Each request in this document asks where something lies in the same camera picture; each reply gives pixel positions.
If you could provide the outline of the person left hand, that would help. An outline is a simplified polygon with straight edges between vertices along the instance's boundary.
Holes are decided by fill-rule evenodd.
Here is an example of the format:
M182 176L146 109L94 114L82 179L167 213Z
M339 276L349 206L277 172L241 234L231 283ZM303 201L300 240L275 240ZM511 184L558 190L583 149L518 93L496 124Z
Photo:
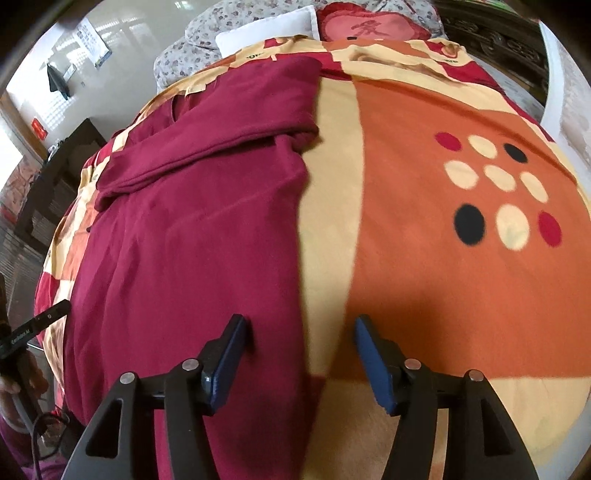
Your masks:
M26 351L21 360L24 366L21 381L1 375L1 417L13 430L28 433L29 427L19 413L15 400L23 385L27 385L32 391L31 395L38 400L49 389L49 383L31 352Z

